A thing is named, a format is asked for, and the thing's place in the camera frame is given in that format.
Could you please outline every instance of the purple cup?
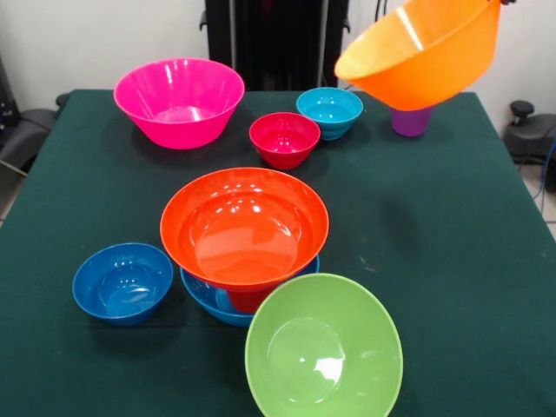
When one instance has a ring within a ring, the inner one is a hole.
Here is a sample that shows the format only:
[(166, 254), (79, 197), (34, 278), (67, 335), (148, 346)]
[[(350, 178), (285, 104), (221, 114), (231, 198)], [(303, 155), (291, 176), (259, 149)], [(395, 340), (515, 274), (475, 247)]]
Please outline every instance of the purple cup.
[(421, 136), (427, 130), (434, 107), (426, 109), (402, 111), (390, 109), (392, 112), (392, 129), (398, 135), (405, 137)]

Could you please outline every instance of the white wall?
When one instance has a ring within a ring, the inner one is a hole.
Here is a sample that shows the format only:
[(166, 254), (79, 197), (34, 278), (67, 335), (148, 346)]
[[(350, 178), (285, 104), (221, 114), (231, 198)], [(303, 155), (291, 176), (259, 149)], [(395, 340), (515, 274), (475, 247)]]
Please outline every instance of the white wall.
[(75, 88), (111, 89), (167, 56), (209, 56), (203, 0), (0, 0), (0, 56), (22, 109)]
[[(389, 0), (389, 9), (402, 3)], [(206, 29), (198, 30), (203, 9), (203, 0), (0, 0), (0, 55), (22, 109), (52, 107), (64, 91), (112, 88), (141, 63), (208, 56)], [(351, 0), (349, 16), (344, 44), (374, 20), (374, 0)], [(498, 129), (516, 98), (556, 112), (554, 17), (556, 0), (503, 9), (496, 60), (471, 87)]]
[[(388, 9), (403, 3), (389, 0)], [(371, 24), (375, 5), (375, 0), (351, 0), (352, 31), (345, 34), (344, 46)], [(533, 102), (538, 111), (556, 113), (555, 17), (556, 0), (517, 0), (502, 9), (495, 61), (469, 88), (479, 94), (499, 131), (511, 119), (509, 103), (518, 98)]]

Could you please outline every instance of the dark blue bowl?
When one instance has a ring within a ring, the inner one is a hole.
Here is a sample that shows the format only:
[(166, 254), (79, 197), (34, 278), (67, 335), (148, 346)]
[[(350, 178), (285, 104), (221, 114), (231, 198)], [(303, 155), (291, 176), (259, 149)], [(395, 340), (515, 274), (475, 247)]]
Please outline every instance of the dark blue bowl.
[(122, 243), (92, 255), (73, 279), (77, 305), (119, 326), (145, 321), (168, 293), (174, 268), (159, 248)]
[(363, 111), (363, 102), (350, 91), (334, 87), (309, 89), (297, 98), (297, 111), (321, 128), (321, 139), (344, 136)]
[[(317, 255), (297, 276), (319, 272), (321, 260)], [(182, 282), (195, 301), (210, 315), (232, 326), (248, 328), (253, 320), (253, 314), (240, 313), (229, 302), (228, 293), (212, 287), (206, 282), (197, 280), (180, 268)]]

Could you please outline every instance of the plastic bowl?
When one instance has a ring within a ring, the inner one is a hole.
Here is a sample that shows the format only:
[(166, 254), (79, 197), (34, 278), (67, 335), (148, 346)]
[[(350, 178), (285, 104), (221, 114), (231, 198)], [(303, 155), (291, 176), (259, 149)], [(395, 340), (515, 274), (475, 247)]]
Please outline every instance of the plastic bowl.
[(311, 274), (276, 289), (248, 331), (245, 368), (266, 416), (385, 417), (400, 392), (394, 322), (358, 283)]
[(168, 293), (174, 268), (160, 249), (122, 243), (102, 249), (79, 267), (73, 297), (86, 313), (119, 326), (149, 318)]
[(190, 182), (162, 213), (162, 243), (188, 273), (254, 313), (303, 270), (328, 236), (328, 212), (306, 183), (280, 171), (232, 168)]
[(154, 143), (192, 149), (222, 133), (244, 92), (242, 78), (222, 63), (172, 58), (133, 69), (114, 100)]
[[(319, 272), (320, 268), (321, 262), (317, 255), (299, 275), (313, 274)], [(180, 268), (180, 272), (182, 274), (183, 285), (188, 290), (189, 295), (191, 295), (207, 313), (232, 326), (237, 326), (239, 328), (249, 327), (253, 320), (253, 315), (237, 311), (229, 302), (228, 293), (226, 291), (197, 280), (194, 276), (185, 272), (183, 268)]]
[(272, 113), (255, 120), (249, 137), (269, 165), (291, 169), (307, 159), (319, 142), (319, 126), (295, 113)]
[(317, 122), (322, 139), (344, 136), (363, 111), (361, 99), (344, 89), (322, 87), (305, 91), (297, 98), (297, 111)]
[(335, 74), (393, 109), (432, 107), (490, 66), (500, 0), (410, 0), (359, 36)]

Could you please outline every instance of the red bowl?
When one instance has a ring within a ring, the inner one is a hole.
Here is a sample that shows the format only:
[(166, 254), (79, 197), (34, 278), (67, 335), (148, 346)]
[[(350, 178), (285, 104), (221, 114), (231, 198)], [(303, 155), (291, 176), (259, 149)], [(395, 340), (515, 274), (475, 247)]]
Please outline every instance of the red bowl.
[(291, 169), (307, 159), (319, 142), (319, 125), (296, 113), (271, 113), (255, 120), (249, 137), (261, 158), (274, 168)]
[(254, 313), (303, 270), (328, 236), (328, 212), (306, 183), (272, 169), (232, 168), (199, 177), (162, 213), (161, 238), (180, 267), (228, 291)]

